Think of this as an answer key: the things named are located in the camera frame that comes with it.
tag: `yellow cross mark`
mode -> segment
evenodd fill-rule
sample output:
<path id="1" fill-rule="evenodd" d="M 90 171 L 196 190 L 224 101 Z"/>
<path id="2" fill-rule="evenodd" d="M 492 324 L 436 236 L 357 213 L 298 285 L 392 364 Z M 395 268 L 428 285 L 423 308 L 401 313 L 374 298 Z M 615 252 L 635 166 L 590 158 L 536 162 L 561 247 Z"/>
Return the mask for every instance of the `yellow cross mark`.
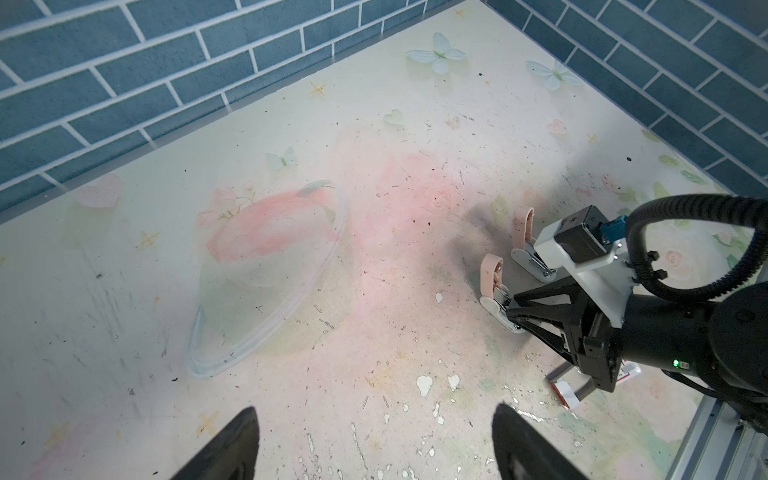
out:
<path id="1" fill-rule="evenodd" d="M 310 82 L 310 84 L 312 84 L 312 86 L 315 88 L 314 90 L 312 90 L 312 91 L 310 92 L 310 95 L 317 95 L 317 94 L 321 94 L 323 97 L 325 97 L 325 96 L 326 96 L 326 94 L 325 94 L 325 93 L 323 93 L 323 89 L 326 87 L 325 85 L 320 85 L 320 86 L 318 87 L 317 85 L 315 85 L 315 84 L 314 84 L 314 83 L 312 83 L 312 82 Z"/>
<path id="2" fill-rule="evenodd" d="M 56 446 L 64 441 L 65 435 L 67 435 L 67 430 L 69 429 L 69 422 L 66 422 L 64 425 L 60 427 L 56 427 L 55 425 L 51 427 L 51 436 L 48 437 L 48 440 L 45 441 L 45 446 L 51 445 Z"/>
<path id="3" fill-rule="evenodd" d="M 215 412 L 213 415 L 210 416 L 210 418 L 207 418 L 204 413 L 201 413 L 200 420 L 203 421 L 203 424 L 197 427 L 197 434 L 205 432 L 206 430 L 208 433 L 210 433 L 210 436 L 216 435 L 216 428 L 214 427 L 214 421 L 219 418 L 219 412 Z"/>
<path id="4" fill-rule="evenodd" d="M 160 232 L 153 233 L 151 235 L 147 235 L 143 230 L 141 231 L 141 237 L 142 241 L 139 243 L 136 248 L 143 247 L 145 245 L 154 245 L 154 241 L 157 238 L 157 235 L 160 235 Z"/>

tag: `blue brick wall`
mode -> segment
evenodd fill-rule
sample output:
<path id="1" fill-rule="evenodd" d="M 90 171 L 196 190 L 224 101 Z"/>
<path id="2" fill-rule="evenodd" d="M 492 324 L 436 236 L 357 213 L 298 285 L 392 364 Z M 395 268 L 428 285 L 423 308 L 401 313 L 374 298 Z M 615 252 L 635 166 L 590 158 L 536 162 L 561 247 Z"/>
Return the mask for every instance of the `blue brick wall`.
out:
<path id="1" fill-rule="evenodd" d="M 0 211 L 447 1 L 0 0 Z"/>
<path id="2" fill-rule="evenodd" d="M 767 0 L 485 0 L 735 194 L 768 197 Z"/>

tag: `black bolt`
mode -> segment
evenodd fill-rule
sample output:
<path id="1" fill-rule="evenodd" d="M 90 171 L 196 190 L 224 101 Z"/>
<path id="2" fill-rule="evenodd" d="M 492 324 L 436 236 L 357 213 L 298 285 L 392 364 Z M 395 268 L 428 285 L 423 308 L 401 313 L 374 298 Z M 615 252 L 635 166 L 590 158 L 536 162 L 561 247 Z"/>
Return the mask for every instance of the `black bolt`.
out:
<path id="1" fill-rule="evenodd" d="M 747 323 L 755 319 L 755 314 L 749 310 L 739 310 L 733 317 L 742 323 Z"/>

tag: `black corrugated tube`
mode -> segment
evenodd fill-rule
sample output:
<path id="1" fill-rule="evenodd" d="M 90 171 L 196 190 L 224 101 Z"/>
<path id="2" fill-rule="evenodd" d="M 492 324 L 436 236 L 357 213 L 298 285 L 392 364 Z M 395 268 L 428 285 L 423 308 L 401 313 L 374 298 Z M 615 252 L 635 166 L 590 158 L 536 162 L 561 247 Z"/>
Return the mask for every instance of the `black corrugated tube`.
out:
<path id="1" fill-rule="evenodd" d="M 741 260 L 725 276 L 709 285 L 682 290 L 665 285 L 651 263 L 658 253 L 645 246 L 645 227 L 662 220 L 705 220 L 755 229 Z M 640 205 L 627 218 L 627 249 L 637 280 L 652 294 L 671 302 L 703 302 L 728 293 L 746 282 L 768 257 L 768 200 L 716 194 L 677 195 Z"/>

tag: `pink heart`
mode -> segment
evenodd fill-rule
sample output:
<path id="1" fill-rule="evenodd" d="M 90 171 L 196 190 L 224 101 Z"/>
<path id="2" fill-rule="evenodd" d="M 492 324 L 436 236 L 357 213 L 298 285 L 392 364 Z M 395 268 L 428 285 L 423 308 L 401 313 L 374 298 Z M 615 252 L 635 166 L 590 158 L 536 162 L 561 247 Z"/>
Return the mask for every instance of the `pink heart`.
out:
<path id="1" fill-rule="evenodd" d="M 555 118 L 552 123 L 547 124 L 547 130 L 553 134 L 564 134 L 565 125 L 563 125 L 563 122 L 559 118 Z"/>
<path id="2" fill-rule="evenodd" d="M 118 204 L 123 181 L 115 174 L 106 174 L 96 185 L 87 185 L 74 192 L 74 201 L 90 208 L 109 208 Z"/>

